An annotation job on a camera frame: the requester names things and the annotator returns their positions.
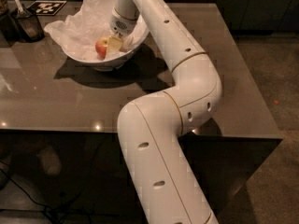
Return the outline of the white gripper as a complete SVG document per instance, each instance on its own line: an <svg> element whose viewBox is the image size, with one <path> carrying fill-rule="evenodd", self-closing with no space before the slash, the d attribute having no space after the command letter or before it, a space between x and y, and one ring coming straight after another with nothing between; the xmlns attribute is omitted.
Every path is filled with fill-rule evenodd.
<svg viewBox="0 0 299 224"><path fill-rule="evenodd" d="M105 38L106 58L120 52L123 45L121 36L128 36L133 32L138 20L138 11L134 10L122 15L116 9L112 10L110 18L110 28L115 34Z"/></svg>

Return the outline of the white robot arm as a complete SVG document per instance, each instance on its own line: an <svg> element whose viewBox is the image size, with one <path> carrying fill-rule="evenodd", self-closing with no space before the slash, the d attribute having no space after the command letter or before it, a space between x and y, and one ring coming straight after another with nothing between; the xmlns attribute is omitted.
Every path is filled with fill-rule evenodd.
<svg viewBox="0 0 299 224"><path fill-rule="evenodd" d="M116 0L111 22L131 33L146 23L173 87L125 105L118 137L149 224L219 224L178 139L206 123L221 99L221 79L205 50L164 0Z"/></svg>

